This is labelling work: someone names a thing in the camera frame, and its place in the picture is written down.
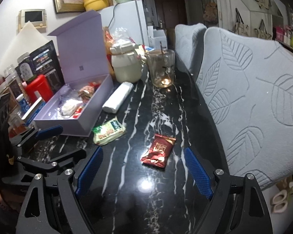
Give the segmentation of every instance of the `transparent cup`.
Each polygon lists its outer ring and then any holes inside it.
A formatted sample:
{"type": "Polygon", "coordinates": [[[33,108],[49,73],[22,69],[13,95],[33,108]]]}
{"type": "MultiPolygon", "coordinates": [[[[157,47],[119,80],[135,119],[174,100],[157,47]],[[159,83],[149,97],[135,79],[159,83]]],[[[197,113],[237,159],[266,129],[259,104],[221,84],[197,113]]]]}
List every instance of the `transparent cup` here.
{"type": "Polygon", "coordinates": [[[150,51],[146,54],[152,83],[155,87],[167,88],[174,84],[175,52],[173,50],[150,51]]]}

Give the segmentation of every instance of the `white refrigerator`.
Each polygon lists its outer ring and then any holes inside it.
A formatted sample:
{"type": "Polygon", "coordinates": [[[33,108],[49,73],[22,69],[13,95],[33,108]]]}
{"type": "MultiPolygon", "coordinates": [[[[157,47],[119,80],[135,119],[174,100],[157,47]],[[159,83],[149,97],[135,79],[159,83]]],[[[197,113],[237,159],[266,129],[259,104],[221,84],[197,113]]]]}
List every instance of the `white refrigerator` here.
{"type": "MultiPolygon", "coordinates": [[[[109,26],[113,18],[115,6],[110,6],[99,11],[102,26],[109,26]]],[[[118,27],[126,28],[130,37],[137,44],[149,46],[146,19],[142,0],[120,3],[115,8],[115,16],[110,25],[110,33],[118,27]]]]}

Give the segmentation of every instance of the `green snack packet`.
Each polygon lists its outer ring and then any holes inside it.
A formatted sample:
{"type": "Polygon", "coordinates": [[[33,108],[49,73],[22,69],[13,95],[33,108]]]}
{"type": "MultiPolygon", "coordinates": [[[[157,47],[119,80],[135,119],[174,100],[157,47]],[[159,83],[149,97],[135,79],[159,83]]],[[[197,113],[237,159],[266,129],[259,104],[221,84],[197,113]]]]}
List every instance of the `green snack packet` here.
{"type": "Polygon", "coordinates": [[[93,128],[92,131],[94,132],[93,142],[103,146],[121,137],[126,132],[126,128],[115,117],[103,125],[93,128]]]}

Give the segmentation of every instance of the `brown door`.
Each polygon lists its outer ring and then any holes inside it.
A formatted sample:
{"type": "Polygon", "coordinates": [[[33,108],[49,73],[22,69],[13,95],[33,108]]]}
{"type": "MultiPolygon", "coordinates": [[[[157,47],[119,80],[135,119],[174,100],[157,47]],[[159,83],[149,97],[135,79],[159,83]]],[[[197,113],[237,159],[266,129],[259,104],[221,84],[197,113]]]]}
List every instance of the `brown door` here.
{"type": "Polygon", "coordinates": [[[161,28],[175,28],[178,24],[188,23],[185,0],[155,0],[155,6],[161,28]]]}

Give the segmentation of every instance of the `black marble table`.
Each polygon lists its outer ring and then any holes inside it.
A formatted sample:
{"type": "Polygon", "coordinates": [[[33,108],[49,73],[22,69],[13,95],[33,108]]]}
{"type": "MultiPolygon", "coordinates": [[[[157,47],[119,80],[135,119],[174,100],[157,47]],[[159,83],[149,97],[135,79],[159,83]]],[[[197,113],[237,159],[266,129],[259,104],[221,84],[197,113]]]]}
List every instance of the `black marble table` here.
{"type": "MultiPolygon", "coordinates": [[[[104,160],[80,202],[98,234],[191,233],[207,199],[186,167],[183,149],[191,147],[216,168],[228,166],[216,126],[191,75],[178,60],[175,84],[153,87],[147,69],[122,104],[118,120],[127,132],[103,146],[104,160]],[[166,169],[140,162],[154,134],[177,138],[166,169]]],[[[97,125],[114,118],[102,112],[97,125]]],[[[93,147],[89,138],[57,136],[39,143],[31,158],[48,162],[77,148],[93,147]]]]}

